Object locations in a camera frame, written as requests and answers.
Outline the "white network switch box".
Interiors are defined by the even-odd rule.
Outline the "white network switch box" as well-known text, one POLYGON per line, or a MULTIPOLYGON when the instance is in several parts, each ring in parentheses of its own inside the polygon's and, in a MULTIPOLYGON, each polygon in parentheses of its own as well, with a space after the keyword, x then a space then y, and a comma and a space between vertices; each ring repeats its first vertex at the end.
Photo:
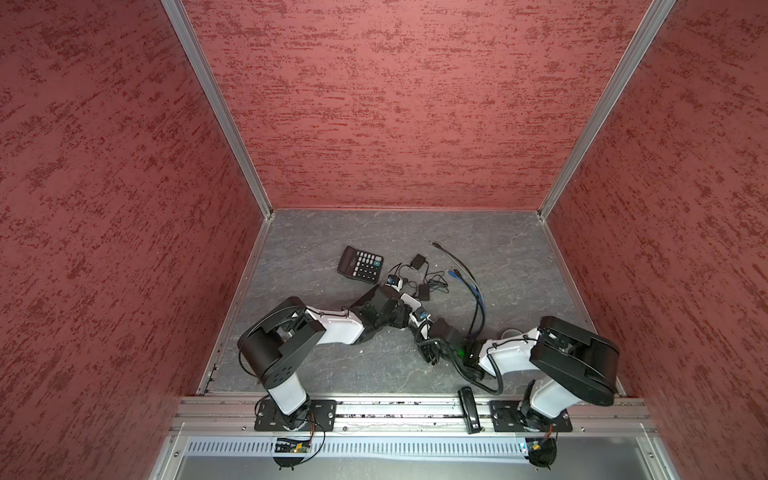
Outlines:
POLYGON ((400 300, 407 305, 410 311, 416 316, 418 316, 418 312, 422 310, 422 303, 407 293, 403 293, 400 296, 400 300))

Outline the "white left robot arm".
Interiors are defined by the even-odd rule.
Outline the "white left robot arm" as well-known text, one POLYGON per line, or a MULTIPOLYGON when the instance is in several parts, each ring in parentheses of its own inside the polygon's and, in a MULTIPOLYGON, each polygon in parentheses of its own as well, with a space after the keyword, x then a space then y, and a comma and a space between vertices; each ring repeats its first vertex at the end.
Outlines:
POLYGON ((238 359, 293 428, 308 415, 310 402, 297 370, 316 346, 356 345, 385 327, 409 328, 421 307, 417 299, 388 285, 374 286, 341 311, 310 307, 292 296, 241 335, 238 359))

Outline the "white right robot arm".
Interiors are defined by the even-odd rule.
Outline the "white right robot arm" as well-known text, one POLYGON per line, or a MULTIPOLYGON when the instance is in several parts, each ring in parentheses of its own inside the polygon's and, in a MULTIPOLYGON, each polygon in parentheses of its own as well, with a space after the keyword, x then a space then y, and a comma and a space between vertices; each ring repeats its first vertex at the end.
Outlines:
POLYGON ((465 382, 491 395, 504 390, 508 373, 542 372, 532 381, 513 418, 529 431, 550 427, 580 402, 614 404, 619 348, 610 340, 554 316, 509 338, 477 340, 462 336, 444 319, 413 329, 423 359, 450 362, 465 382))

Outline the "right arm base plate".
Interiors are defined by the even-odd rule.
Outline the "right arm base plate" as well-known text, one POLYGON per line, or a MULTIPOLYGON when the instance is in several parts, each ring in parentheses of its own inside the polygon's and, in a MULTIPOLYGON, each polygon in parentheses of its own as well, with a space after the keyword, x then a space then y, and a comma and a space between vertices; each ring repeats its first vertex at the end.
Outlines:
POLYGON ((570 433, 573 426, 566 410, 554 419, 520 406, 520 401, 492 400, 490 418, 496 433, 570 433))

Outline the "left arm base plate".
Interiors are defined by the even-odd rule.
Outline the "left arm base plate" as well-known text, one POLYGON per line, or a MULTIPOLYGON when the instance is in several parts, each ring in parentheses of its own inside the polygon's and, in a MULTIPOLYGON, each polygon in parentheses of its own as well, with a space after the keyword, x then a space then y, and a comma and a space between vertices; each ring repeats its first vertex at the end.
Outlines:
POLYGON ((254 407, 253 429, 257 432, 304 432, 312 428, 332 431, 338 402, 307 400, 295 412, 284 414, 271 397, 261 399, 254 407))

